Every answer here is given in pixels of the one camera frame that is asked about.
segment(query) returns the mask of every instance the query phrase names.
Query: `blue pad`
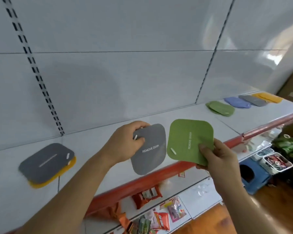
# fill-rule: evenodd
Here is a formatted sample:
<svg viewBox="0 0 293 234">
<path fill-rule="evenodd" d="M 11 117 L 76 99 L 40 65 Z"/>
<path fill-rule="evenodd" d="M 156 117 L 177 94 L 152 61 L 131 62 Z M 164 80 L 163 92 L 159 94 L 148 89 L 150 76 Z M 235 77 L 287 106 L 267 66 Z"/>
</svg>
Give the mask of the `blue pad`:
<svg viewBox="0 0 293 234">
<path fill-rule="evenodd" d="M 229 103 L 231 106 L 235 108 L 250 108 L 250 102 L 246 102 L 243 99 L 236 98 L 236 97 L 229 97 L 224 99 L 225 102 Z"/>
</svg>

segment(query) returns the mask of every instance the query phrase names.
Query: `red snack package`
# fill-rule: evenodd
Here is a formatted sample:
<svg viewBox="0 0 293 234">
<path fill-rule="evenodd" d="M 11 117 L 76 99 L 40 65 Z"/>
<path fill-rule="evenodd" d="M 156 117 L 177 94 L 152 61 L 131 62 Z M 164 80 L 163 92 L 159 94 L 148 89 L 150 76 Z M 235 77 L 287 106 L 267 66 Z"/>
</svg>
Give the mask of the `red snack package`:
<svg viewBox="0 0 293 234">
<path fill-rule="evenodd" d="M 163 197 L 160 193 L 160 189 L 158 188 L 158 185 L 155 185 L 155 187 L 152 187 L 151 189 L 148 189 L 143 192 L 139 192 L 132 196 L 133 201 L 136 203 L 137 209 L 140 209 L 143 205 L 148 203 L 150 200 L 157 199 L 159 197 Z"/>
<path fill-rule="evenodd" d="M 168 213 L 154 212 L 154 215 L 156 216 L 158 224 L 160 225 L 160 230 L 170 231 Z"/>
</svg>

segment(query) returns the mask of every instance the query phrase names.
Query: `blue stool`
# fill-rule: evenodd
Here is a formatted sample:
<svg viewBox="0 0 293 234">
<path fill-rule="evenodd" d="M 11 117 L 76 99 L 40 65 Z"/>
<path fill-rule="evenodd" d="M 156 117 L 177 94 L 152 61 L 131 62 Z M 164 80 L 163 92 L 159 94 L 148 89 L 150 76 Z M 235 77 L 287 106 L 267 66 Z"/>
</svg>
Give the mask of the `blue stool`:
<svg viewBox="0 0 293 234">
<path fill-rule="evenodd" d="M 240 162 L 240 172 L 244 188 L 250 195 L 254 195 L 271 178 L 271 175 L 251 158 Z"/>
</svg>

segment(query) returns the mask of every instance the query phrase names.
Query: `wooden floor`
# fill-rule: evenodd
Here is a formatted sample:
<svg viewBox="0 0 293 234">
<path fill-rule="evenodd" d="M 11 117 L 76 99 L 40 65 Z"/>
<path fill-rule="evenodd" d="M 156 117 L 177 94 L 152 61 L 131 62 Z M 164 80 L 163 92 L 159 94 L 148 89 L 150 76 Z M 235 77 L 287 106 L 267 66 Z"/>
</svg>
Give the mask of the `wooden floor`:
<svg viewBox="0 0 293 234">
<path fill-rule="evenodd" d="M 293 190 L 285 183 L 263 187 L 253 197 L 279 234 L 293 234 Z M 216 205 L 173 234 L 234 234 L 236 233 L 225 206 Z"/>
</svg>

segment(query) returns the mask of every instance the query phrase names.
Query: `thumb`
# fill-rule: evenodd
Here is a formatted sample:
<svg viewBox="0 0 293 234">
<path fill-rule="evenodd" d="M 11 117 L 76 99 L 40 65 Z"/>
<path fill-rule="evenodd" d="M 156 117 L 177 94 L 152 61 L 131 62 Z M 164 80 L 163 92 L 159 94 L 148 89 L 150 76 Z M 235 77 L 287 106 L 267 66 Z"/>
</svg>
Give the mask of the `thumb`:
<svg viewBox="0 0 293 234">
<path fill-rule="evenodd" d="M 208 147 L 206 147 L 203 144 L 199 144 L 199 149 L 201 154 L 204 155 L 204 157 L 207 159 L 207 161 L 211 161 L 213 159 L 215 159 L 217 156 L 213 153 L 213 151 L 211 151 Z"/>
<path fill-rule="evenodd" d="M 143 138 L 143 137 L 135 140 L 134 143 L 135 143 L 136 149 L 137 150 L 140 149 L 142 147 L 142 145 L 144 144 L 144 142 L 145 142 L 145 138 Z"/>
</svg>

